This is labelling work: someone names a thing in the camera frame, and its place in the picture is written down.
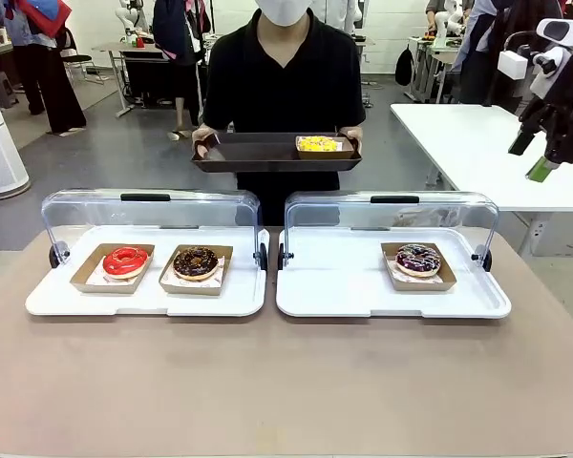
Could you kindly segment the person's left hand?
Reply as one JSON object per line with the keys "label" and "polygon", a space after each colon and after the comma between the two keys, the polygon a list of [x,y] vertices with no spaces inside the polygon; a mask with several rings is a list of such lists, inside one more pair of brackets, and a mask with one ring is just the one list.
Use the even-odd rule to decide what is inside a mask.
{"label": "person's left hand", "polygon": [[362,140],[363,140],[363,129],[361,126],[353,127],[343,127],[339,130],[339,133],[345,136],[353,146],[353,149],[361,154]]}

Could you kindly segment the person's right hand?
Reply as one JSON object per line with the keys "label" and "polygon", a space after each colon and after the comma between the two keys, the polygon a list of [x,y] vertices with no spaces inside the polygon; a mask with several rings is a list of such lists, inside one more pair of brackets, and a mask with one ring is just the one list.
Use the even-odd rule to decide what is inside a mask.
{"label": "person's right hand", "polygon": [[209,137],[214,137],[217,133],[217,130],[205,125],[204,123],[201,124],[191,135],[194,153],[201,158],[206,157],[208,148],[205,141]]}

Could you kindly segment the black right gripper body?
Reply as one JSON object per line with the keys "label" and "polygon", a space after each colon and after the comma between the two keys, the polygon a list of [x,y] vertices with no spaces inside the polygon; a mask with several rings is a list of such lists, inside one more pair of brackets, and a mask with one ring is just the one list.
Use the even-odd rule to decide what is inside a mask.
{"label": "black right gripper body", "polygon": [[544,156],[559,165],[573,164],[573,52],[549,50],[533,58],[539,68],[530,91],[533,98],[520,125],[545,132]]}

